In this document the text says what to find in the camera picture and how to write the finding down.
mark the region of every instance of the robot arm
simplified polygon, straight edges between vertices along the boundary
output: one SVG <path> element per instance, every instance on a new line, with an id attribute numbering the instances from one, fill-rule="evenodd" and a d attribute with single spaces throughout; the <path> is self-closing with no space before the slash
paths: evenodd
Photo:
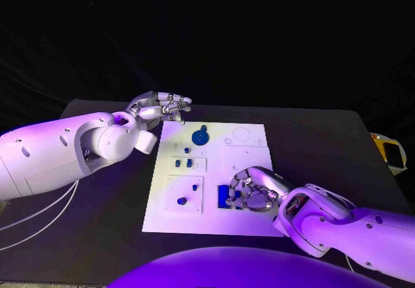
<path id="1" fill-rule="evenodd" d="M 232 197 L 226 203 L 255 212 L 277 203 L 274 227 L 310 255 L 321 257 L 336 248 L 363 267 L 415 283 L 414 217 L 368 208 L 349 210 L 346 202 L 355 205 L 347 199 L 313 184 L 293 189 L 262 167 L 239 172 L 231 189 L 241 180 L 247 198 Z"/>
<path id="2" fill-rule="evenodd" d="M 149 154 L 160 121 L 185 124 L 179 110 L 192 100 L 147 92 L 125 111 L 98 112 L 26 126 L 0 137 L 0 199 L 33 195 L 68 185 L 124 160 L 133 149 Z"/>

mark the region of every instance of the black background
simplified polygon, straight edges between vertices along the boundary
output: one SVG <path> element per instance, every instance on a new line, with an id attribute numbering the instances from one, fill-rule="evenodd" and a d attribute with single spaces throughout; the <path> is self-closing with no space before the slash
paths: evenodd
<path id="1" fill-rule="evenodd" d="M 414 12 L 391 1 L 3 4 L 0 131 L 58 119 L 75 98 L 149 90 L 198 104 L 355 110 L 404 144 L 412 204 Z"/>

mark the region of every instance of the blue round object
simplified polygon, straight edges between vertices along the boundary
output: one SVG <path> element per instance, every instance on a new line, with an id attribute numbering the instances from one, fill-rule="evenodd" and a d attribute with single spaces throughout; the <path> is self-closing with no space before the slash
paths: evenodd
<path id="1" fill-rule="evenodd" d="M 187 200 L 186 200 L 185 197 L 182 197 L 182 198 L 177 199 L 177 204 L 179 204 L 179 205 L 185 205 L 186 202 L 187 202 Z"/>
<path id="2" fill-rule="evenodd" d="M 209 141 L 209 134 L 206 133 L 206 126 L 203 125 L 200 130 L 198 130 L 192 135 L 192 141 L 198 146 L 202 146 Z"/>

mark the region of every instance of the white panel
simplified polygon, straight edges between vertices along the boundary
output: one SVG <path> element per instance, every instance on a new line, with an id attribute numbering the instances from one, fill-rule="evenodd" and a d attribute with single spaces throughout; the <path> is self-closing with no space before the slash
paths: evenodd
<path id="1" fill-rule="evenodd" d="M 179 198 L 186 198 L 185 205 L 177 204 Z M 169 176 L 164 191 L 164 212 L 202 213 L 203 177 Z"/>
<path id="2" fill-rule="evenodd" d="M 192 159 L 192 167 L 187 167 L 187 159 Z M 172 157 L 169 162 L 170 173 L 179 175 L 200 175 L 206 173 L 206 158 Z"/>
<path id="3" fill-rule="evenodd" d="M 198 146 L 192 142 L 192 134 L 202 125 L 206 125 L 208 128 L 209 142 L 206 145 Z M 174 172 L 177 158 L 185 161 L 180 163 L 180 169 Z M 198 159 L 199 163 L 206 161 L 205 172 L 202 170 L 196 172 L 193 169 L 187 170 L 192 171 L 189 173 L 180 172 L 182 169 L 189 169 L 186 168 L 189 158 Z M 209 122 L 186 122 L 186 125 L 180 125 L 177 122 L 163 123 L 143 225 L 144 232 L 283 236 L 272 227 L 278 207 L 267 213 L 255 213 L 247 209 L 241 211 L 235 208 L 218 208 L 218 186 L 229 184 L 232 175 L 238 172 L 232 168 L 235 165 L 238 168 L 239 166 L 244 168 L 262 166 L 272 169 L 264 125 Z M 170 206 L 167 207 L 166 203 L 169 202 L 172 209 L 180 209 L 179 196 L 193 192 L 190 184 L 185 186 L 172 184 L 170 181 L 174 178 L 170 180 L 172 176 L 169 175 L 186 175 L 187 177 L 179 178 L 180 183 L 186 182 L 182 179 L 200 176 L 203 181 L 202 213 L 200 211 L 198 213 L 169 212 Z M 169 190 L 174 190 L 177 193 L 172 194 L 170 200 Z"/>

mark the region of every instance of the black table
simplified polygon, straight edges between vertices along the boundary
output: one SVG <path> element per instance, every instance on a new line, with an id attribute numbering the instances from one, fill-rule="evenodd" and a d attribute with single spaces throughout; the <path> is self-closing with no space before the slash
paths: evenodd
<path id="1" fill-rule="evenodd" d="M 123 111 L 125 106 L 75 100 L 62 117 Z M 189 121 L 265 125 L 274 169 L 296 185 L 314 183 L 360 207 L 412 214 L 357 113 L 202 105 L 192 105 L 192 109 L 185 113 Z M 160 136 L 162 125 L 151 132 Z M 27 242 L 0 251 L 0 280 L 107 285 L 151 260 L 200 247 L 258 247 L 307 256 L 290 238 L 141 232 L 157 149 L 159 144 L 150 155 L 134 151 L 124 161 L 79 181 L 72 203 L 53 225 Z M 10 200 L 0 226 L 42 209 L 66 189 Z M 2 232 L 2 247 L 43 227 L 65 203 Z M 345 254 L 334 249 L 321 260 L 347 268 Z M 352 265 L 385 284 L 414 287 L 353 261 Z"/>

